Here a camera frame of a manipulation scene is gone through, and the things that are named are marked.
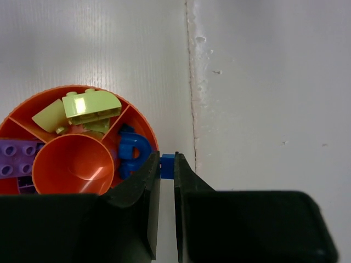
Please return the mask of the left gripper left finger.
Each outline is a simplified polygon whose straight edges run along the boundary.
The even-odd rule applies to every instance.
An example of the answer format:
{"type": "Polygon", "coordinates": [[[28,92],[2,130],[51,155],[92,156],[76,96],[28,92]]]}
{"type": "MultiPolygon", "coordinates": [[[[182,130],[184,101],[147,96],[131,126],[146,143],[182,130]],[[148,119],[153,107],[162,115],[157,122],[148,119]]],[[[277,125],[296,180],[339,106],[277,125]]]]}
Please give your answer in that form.
{"type": "Polygon", "coordinates": [[[151,262],[160,154],[105,194],[1,197],[1,262],[151,262]]]}

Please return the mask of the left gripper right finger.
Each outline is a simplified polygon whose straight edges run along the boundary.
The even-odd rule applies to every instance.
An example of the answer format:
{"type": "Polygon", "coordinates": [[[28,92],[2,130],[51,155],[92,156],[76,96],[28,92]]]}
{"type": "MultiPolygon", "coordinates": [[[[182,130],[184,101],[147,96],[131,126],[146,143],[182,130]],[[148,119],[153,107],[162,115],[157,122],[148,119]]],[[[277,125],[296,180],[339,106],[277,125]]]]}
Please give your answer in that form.
{"type": "Polygon", "coordinates": [[[318,204],[301,191],[217,191],[174,158],[179,262],[337,262],[318,204]]]}

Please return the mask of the tiny blue lego piece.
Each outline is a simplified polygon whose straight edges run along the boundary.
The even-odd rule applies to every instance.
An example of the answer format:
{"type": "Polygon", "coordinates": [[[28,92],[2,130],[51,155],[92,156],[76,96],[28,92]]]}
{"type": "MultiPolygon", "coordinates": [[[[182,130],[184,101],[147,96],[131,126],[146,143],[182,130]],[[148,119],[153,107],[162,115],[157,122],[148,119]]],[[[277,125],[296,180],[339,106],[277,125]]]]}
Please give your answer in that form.
{"type": "Polygon", "coordinates": [[[174,179],[174,158],[175,154],[163,154],[160,159],[161,178],[174,179]]]}

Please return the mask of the blue round lego piece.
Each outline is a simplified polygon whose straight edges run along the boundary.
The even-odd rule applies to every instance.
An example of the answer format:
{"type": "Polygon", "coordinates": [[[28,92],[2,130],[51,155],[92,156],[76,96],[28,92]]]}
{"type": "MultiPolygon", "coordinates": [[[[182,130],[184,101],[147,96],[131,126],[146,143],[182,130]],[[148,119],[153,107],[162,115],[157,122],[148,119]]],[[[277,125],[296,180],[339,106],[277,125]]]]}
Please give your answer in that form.
{"type": "Polygon", "coordinates": [[[148,139],[136,133],[134,128],[128,124],[123,123],[118,134],[120,136],[118,145],[120,166],[118,171],[120,178],[125,180],[142,167],[153,153],[153,149],[148,139]]]}

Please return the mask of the lime green purple lego brick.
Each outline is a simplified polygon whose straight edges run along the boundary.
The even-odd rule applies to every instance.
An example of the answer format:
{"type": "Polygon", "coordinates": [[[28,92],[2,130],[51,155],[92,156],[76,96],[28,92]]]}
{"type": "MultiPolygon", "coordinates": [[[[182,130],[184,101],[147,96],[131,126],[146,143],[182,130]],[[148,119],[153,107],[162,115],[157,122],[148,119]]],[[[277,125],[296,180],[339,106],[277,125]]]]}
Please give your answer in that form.
{"type": "Polygon", "coordinates": [[[62,101],[66,118],[73,125],[119,116],[122,111],[122,104],[115,95],[93,88],[88,88],[80,94],[68,92],[62,101]]]}

